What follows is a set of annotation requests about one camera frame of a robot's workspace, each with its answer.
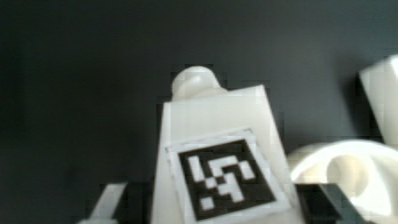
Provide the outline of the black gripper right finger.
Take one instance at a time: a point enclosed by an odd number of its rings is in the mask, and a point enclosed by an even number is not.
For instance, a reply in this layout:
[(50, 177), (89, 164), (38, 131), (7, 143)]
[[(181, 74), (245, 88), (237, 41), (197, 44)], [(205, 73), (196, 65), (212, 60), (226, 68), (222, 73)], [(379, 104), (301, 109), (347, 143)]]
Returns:
[(306, 224), (375, 224), (352, 205), (336, 184), (297, 184)]

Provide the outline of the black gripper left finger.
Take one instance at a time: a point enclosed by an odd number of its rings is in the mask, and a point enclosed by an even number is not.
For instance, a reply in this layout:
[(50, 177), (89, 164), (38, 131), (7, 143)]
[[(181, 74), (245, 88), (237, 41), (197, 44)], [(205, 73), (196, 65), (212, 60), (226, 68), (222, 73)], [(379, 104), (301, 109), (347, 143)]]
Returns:
[(109, 183), (91, 213), (77, 224), (150, 224), (151, 193), (148, 182)]

